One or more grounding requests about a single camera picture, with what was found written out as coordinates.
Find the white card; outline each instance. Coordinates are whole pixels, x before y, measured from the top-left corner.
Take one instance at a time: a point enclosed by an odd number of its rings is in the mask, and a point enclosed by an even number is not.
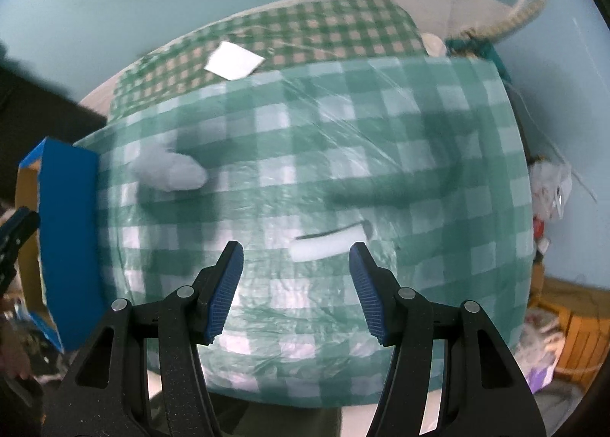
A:
[[[228,80],[242,79],[250,75],[264,60],[241,46],[222,42],[207,59],[205,70]]]

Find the white plastic bag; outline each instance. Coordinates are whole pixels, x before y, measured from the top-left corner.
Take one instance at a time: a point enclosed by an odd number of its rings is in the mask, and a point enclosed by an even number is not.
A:
[[[530,167],[534,216],[543,222],[563,219],[563,209],[571,193],[571,167],[536,162]]]
[[[192,157],[157,143],[144,146],[129,169],[142,184],[166,192],[199,189],[207,181],[207,172]]]

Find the ribbed blue pad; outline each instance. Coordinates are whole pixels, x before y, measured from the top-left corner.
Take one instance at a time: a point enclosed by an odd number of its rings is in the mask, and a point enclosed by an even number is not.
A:
[[[237,244],[210,302],[207,328],[205,330],[205,336],[210,343],[225,328],[225,320],[227,320],[237,284],[239,284],[239,279],[242,276],[242,270],[243,247],[241,244]]]
[[[383,344],[387,335],[383,306],[356,245],[350,249],[350,274],[367,320],[368,330]]]

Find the blue box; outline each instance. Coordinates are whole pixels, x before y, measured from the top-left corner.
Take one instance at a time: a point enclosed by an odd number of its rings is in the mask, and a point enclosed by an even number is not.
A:
[[[16,207],[40,215],[19,251],[28,313],[61,352],[78,349],[104,312],[98,262],[98,155],[45,138],[19,164]]]

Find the checkered tablecloth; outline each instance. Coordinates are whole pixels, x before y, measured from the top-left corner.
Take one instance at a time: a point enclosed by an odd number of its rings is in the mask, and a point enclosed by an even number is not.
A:
[[[209,182],[175,193],[139,185],[126,164],[151,141],[193,156]],[[449,305],[477,300],[516,345],[530,183],[490,62],[388,57],[263,72],[152,106],[80,145],[100,154],[109,299],[160,300],[228,240],[243,244],[225,332],[201,349],[211,390],[295,406],[377,401],[390,350],[368,333],[347,254],[293,263],[287,252],[294,237],[362,220],[371,253],[401,285]]]
[[[234,17],[149,53],[120,77],[109,121],[223,79],[204,70],[228,41],[260,55],[259,72],[314,61],[426,55],[409,14],[391,0],[325,0]]]

